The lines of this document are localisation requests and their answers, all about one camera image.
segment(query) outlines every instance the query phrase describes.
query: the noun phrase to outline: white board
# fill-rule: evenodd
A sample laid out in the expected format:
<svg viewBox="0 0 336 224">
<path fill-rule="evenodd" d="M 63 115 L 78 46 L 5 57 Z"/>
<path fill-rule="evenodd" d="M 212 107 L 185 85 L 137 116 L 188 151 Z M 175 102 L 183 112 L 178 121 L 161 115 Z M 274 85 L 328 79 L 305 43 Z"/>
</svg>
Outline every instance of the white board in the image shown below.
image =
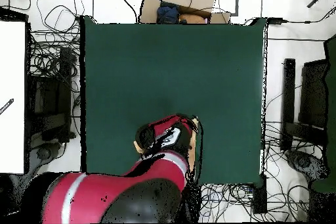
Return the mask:
<svg viewBox="0 0 336 224">
<path fill-rule="evenodd" d="M 25 23 L 0 21 L 0 173 L 24 172 L 25 52 Z"/>
</svg>

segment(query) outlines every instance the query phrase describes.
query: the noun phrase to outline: green tabletop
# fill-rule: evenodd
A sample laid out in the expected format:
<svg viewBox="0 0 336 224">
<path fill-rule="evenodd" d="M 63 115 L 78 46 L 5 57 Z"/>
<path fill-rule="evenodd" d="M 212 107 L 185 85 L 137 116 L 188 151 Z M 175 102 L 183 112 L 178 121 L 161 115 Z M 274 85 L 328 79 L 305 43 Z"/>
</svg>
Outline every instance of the green tabletop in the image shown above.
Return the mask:
<svg viewBox="0 0 336 224">
<path fill-rule="evenodd" d="M 259 182 L 264 28 L 85 17 L 87 171 L 125 173 L 136 130 L 180 112 L 203 125 L 200 183 Z"/>
</svg>

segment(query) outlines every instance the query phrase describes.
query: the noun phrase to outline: cardboard box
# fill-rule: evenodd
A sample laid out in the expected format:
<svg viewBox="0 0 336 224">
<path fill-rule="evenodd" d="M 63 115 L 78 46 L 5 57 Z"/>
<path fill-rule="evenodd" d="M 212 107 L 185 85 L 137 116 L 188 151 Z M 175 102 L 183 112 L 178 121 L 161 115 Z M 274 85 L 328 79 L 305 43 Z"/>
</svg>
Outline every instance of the cardboard box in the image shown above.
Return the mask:
<svg viewBox="0 0 336 224">
<path fill-rule="evenodd" d="M 210 24 L 227 24 L 230 20 L 229 12 L 212 13 L 215 0 L 142 0 L 140 23 L 155 24 L 162 1 L 180 6 L 181 14 L 190 13 L 208 18 Z"/>
</svg>

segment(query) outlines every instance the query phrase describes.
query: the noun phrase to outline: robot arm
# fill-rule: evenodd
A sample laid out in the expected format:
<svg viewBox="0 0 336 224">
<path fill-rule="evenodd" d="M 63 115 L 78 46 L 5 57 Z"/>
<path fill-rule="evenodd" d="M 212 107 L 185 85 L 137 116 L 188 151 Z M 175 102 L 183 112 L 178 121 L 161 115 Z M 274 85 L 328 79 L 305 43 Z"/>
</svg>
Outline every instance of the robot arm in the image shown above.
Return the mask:
<svg viewBox="0 0 336 224">
<path fill-rule="evenodd" d="M 188 153 L 195 129 L 192 120 L 181 116 L 141 127 L 135 139 L 140 159 L 124 176 L 37 176 L 24 192 L 22 215 L 29 222 L 56 224 L 172 222 L 190 171 Z"/>
</svg>

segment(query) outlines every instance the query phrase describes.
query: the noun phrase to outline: white stripe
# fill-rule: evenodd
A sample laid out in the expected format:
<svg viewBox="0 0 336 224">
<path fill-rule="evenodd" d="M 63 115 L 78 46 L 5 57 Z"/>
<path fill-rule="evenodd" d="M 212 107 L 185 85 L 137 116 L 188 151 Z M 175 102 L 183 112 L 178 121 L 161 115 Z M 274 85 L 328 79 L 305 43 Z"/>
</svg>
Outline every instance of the white stripe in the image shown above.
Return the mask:
<svg viewBox="0 0 336 224">
<path fill-rule="evenodd" d="M 77 179 L 72 183 L 69 190 L 67 191 L 66 197 L 64 199 L 63 206 L 62 206 L 62 213 L 61 213 L 62 224 L 70 223 L 70 211 L 71 211 L 72 198 L 75 196 L 75 193 L 80 183 L 82 182 L 82 180 L 84 180 L 86 176 L 87 175 L 85 173 L 78 176 Z"/>
<path fill-rule="evenodd" d="M 177 155 L 175 154 L 172 154 L 170 152 L 158 152 L 157 154 L 155 154 L 154 156 L 158 156 L 159 154 L 164 154 L 165 156 L 160 158 L 162 160 L 168 160 L 172 163 L 174 163 L 178 168 L 180 168 L 181 172 L 183 174 L 186 173 L 186 170 L 187 170 L 187 165 L 185 162 L 182 161 L 182 158 L 178 157 Z M 149 156 L 147 158 L 141 158 L 138 160 L 138 162 L 140 162 L 141 160 L 146 160 L 148 158 L 153 158 L 154 156 Z"/>
</svg>

